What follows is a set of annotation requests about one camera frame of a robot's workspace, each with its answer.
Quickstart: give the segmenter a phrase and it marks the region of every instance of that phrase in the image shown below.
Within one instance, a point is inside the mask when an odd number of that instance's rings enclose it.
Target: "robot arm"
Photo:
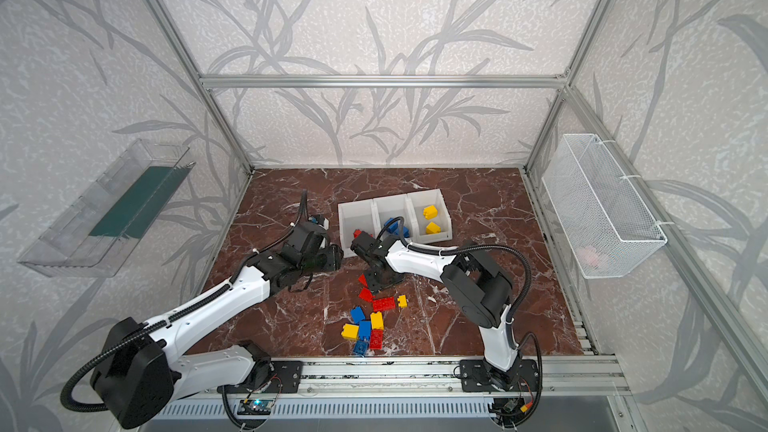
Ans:
[[[418,245],[413,250],[403,242],[395,235],[378,240],[364,232],[352,241],[354,253],[370,266],[365,276],[371,292],[400,283],[405,273],[445,284],[464,315],[480,327],[491,383],[498,389],[510,390],[517,383],[513,368],[521,357],[512,332],[516,305],[508,300],[513,286],[509,276],[484,250],[469,247],[468,252],[456,253],[456,247],[430,245]],[[522,261],[528,268],[527,261]],[[476,280],[470,277],[472,272],[479,272]]]
[[[270,357],[253,343],[206,354],[184,355],[192,345],[239,312],[263,302],[303,276],[341,267],[342,251],[328,245],[328,221],[310,218],[292,229],[279,252],[265,250],[211,290],[138,324],[132,318],[109,332],[102,353],[62,389],[62,405],[78,412],[110,410],[125,429],[142,425],[178,398],[224,384],[268,381]],[[90,370],[102,404],[82,404],[72,390]]]

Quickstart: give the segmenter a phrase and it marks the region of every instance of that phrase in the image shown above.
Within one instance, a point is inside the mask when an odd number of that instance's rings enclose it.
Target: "blue lego brick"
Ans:
[[[389,232],[390,234],[397,234],[397,228],[398,228],[399,225],[400,225],[399,222],[394,222],[394,223],[390,224],[389,227],[386,228],[386,231]],[[405,238],[410,238],[411,237],[411,233],[408,230],[408,227],[402,226],[402,236],[405,237]]]
[[[360,322],[360,328],[357,331],[357,338],[360,339],[361,341],[371,340],[371,322],[370,321]]]
[[[365,357],[366,350],[368,350],[368,342],[357,341],[355,343],[355,348],[352,351],[355,353],[355,355],[359,355],[360,357]]]
[[[360,325],[360,322],[366,318],[366,315],[362,312],[360,307],[355,307],[350,311],[350,313],[352,314],[352,322],[358,325]]]

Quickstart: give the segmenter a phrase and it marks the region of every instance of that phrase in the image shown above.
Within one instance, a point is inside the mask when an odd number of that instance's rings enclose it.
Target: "metal vent grille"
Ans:
[[[281,398],[270,419],[486,418],[491,399],[470,398]],[[230,399],[233,408],[238,400]],[[219,399],[181,399],[153,420],[225,418]]]

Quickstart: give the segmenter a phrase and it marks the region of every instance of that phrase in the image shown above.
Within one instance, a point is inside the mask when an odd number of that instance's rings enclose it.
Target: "leaf pattern wallpaper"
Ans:
[[[0,0],[0,63],[0,430],[108,430],[108,413],[60,407],[63,382],[117,320],[199,291],[245,169],[140,0]],[[197,165],[118,274],[17,264],[137,138],[189,146]]]
[[[164,0],[206,74],[359,75],[559,74],[595,1]],[[489,166],[525,162],[554,91],[216,97],[255,164]]]
[[[576,85],[768,344],[765,4],[617,0]],[[584,130],[566,107],[533,169],[543,197],[541,174],[570,132]],[[564,256],[600,350],[620,357],[651,429],[768,430],[768,414],[665,254],[605,281],[583,280]]]

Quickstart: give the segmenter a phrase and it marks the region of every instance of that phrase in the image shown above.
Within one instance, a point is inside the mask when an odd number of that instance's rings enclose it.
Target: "white wire mesh basket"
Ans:
[[[564,134],[542,181],[585,278],[623,277],[667,243],[595,134]]]

